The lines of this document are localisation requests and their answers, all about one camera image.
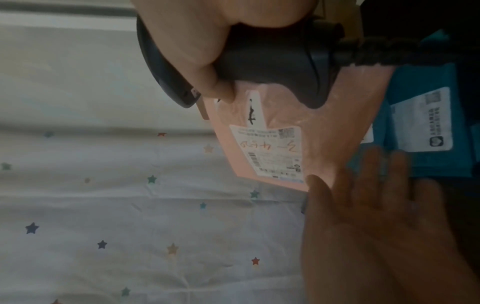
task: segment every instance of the barcode scanner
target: barcode scanner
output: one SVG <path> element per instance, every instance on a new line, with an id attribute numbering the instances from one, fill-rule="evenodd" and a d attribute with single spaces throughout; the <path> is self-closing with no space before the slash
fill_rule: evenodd
<path id="1" fill-rule="evenodd" d="M 137 36 L 162 89 L 180 106 L 194 105 L 200 95 L 162 56 L 140 17 Z M 412 39 L 346 39 L 341 24 L 311 16 L 280 29 L 233 26 L 213 66 L 220 79 L 284 85 L 302 104 L 317 109 L 327 101 L 341 67 L 446 63 L 480 63 L 480 47 Z"/>

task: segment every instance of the star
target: star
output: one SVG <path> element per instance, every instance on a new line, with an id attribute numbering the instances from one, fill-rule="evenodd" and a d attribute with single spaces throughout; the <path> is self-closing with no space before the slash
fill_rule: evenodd
<path id="1" fill-rule="evenodd" d="M 106 246 L 107 244 L 108 244 L 108 243 L 106 243 L 104 240 L 101 240 L 100 243 L 97 243 L 99 249 L 105 249 L 105 246 Z"/>
<path id="2" fill-rule="evenodd" d="M 130 289 L 125 287 L 124 289 L 121 290 L 121 295 L 122 296 L 129 296 L 130 295 Z"/>
<path id="3" fill-rule="evenodd" d="M 214 148 L 210 144 L 204 146 L 203 149 L 205 150 L 205 153 L 213 153 L 214 151 Z"/>
<path id="4" fill-rule="evenodd" d="M 260 192 L 254 190 L 253 192 L 250 192 L 250 198 L 258 198 Z"/>
<path id="5" fill-rule="evenodd" d="M 26 233 L 33 233 L 35 234 L 36 230 L 39 228 L 38 226 L 35 225 L 35 223 L 32 223 L 30 226 L 26 226 Z"/>
<path id="6" fill-rule="evenodd" d="M 50 138 L 50 137 L 52 137 L 53 135 L 55 135 L 55 133 L 52 132 L 52 131 L 48 131 L 48 132 L 45 132 L 45 133 L 43 134 L 43 136 L 44 136 L 44 137 L 47 137 L 47 138 Z"/>
<path id="7" fill-rule="evenodd" d="M 157 179 L 155 176 L 147 177 L 149 184 L 155 184 L 155 180 Z"/>
<path id="8" fill-rule="evenodd" d="M 7 163 L 2 163 L 2 164 L 1 164 L 1 169 L 4 170 L 4 171 L 11 170 L 11 169 L 12 169 L 12 165 L 7 164 Z"/>
<path id="9" fill-rule="evenodd" d="M 168 254 L 177 254 L 177 250 L 179 249 L 177 246 L 175 246 L 175 243 L 172 243 L 170 247 L 167 247 L 168 249 Z"/>

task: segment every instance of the pink package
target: pink package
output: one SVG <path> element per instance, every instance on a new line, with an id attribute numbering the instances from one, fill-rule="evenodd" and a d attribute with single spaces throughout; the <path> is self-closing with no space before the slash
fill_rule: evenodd
<path id="1" fill-rule="evenodd" d="M 367 133 L 394 67 L 342 68 L 324 106 L 312 110 L 277 84 L 237 82 L 232 104 L 205 98 L 237 176 L 307 191 L 315 174 L 332 186 Z"/>

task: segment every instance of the hand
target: hand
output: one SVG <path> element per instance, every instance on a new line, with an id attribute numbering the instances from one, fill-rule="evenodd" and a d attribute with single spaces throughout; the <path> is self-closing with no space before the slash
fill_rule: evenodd
<path id="1" fill-rule="evenodd" d="M 233 101 L 231 83 L 219 81 L 212 63 L 230 26 L 285 27 L 318 0 L 132 0 L 163 56 L 205 97 Z"/>
<path id="2" fill-rule="evenodd" d="M 310 303 L 479 303 L 477 278 L 456 248 L 442 190 L 411 187 L 406 154 L 379 178 L 381 149 L 332 190 L 309 176 L 301 263 Z"/>

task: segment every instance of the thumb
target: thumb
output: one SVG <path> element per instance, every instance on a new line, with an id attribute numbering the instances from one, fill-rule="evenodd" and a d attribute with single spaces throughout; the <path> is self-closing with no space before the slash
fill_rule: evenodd
<path id="1" fill-rule="evenodd" d="M 212 65 L 194 68 L 179 66 L 178 71 L 204 97 L 219 98 L 228 103 L 234 101 L 233 84 L 229 81 L 220 80 Z"/>
<path id="2" fill-rule="evenodd" d="M 308 202 L 305 211 L 305 229 L 312 228 L 317 233 L 325 231 L 340 220 L 335 211 L 332 191 L 318 176 L 309 175 Z"/>

